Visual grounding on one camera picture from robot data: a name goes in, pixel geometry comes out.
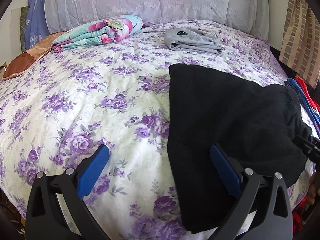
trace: black garment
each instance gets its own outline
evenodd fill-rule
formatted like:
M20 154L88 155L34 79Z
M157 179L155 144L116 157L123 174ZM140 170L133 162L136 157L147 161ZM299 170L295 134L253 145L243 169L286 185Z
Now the black garment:
M294 90L196 65L171 65L170 77L168 155L186 230L218 226L235 202L211 163L214 143L244 168L297 181L306 157L292 139L310 139L311 128Z

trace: wall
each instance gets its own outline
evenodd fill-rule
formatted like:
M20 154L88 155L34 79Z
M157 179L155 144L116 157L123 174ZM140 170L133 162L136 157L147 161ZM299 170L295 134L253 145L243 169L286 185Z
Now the wall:
M4 62L8 65L21 53L20 39L18 36L10 37L10 33L20 32L19 28L17 28L18 24L13 25L10 29L10 22L18 23L20 21L20 15L11 13L11 11L24 6L28 6L28 0L12 0L0 20L0 37L2 41L5 41L0 43L0 65Z
M270 23L269 43L277 50L281 50L283 29L287 15L289 0L269 0Z

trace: red fabric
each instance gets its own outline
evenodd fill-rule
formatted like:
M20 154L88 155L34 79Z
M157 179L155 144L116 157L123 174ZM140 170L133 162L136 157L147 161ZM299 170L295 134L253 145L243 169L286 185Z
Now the red fabric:
M313 99L310 97L309 93L308 93L308 88L304 82L304 80L300 77L295 78L295 80L297 81L297 83L300 85L301 89L303 90L303 93L305 94L305 96L307 97L310 106L313 109L317 109L320 112L320 107L318 108L315 104L315 102L313 101Z
M293 236L295 237L303 228L302 226L302 214L304 212L304 204L306 197L299 203L298 206L292 211L293 218Z

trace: floral blanket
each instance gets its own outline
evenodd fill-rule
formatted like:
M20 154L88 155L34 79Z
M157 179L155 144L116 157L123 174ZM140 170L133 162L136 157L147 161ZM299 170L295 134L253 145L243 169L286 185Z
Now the floral blanket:
M83 24L67 31L52 42L54 52L119 42L142 28L141 18L122 15Z
M169 50L164 33L177 27L212 33L222 56ZM265 40L209 21L159 24L121 43L49 53L23 75L0 82L0 187L23 217L37 172L61 174L106 144L110 160L84 201L112 239L209 237L212 230L192 235L180 220L166 150L173 63L215 68L262 86L287 79ZM316 136L304 109L302 118ZM313 170L307 162L288 189L292 207L306 194Z

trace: bed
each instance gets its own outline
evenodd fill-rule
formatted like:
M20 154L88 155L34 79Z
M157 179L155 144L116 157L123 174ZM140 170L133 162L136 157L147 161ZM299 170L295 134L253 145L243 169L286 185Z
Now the bed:
M182 26L214 34L223 55L169 50L164 32ZM47 54L23 75L0 82L0 187L20 214L26 215L37 172L61 174L105 144L110 160L84 202L108 236L207 239L212 230L192 235L182 227L166 151L174 63L215 68L262 86L287 79L264 38L209 20L171 20L120 43ZM303 108L302 118L316 137ZM306 195L313 172L307 161L288 189L292 208ZM169 216L168 209L174 210Z

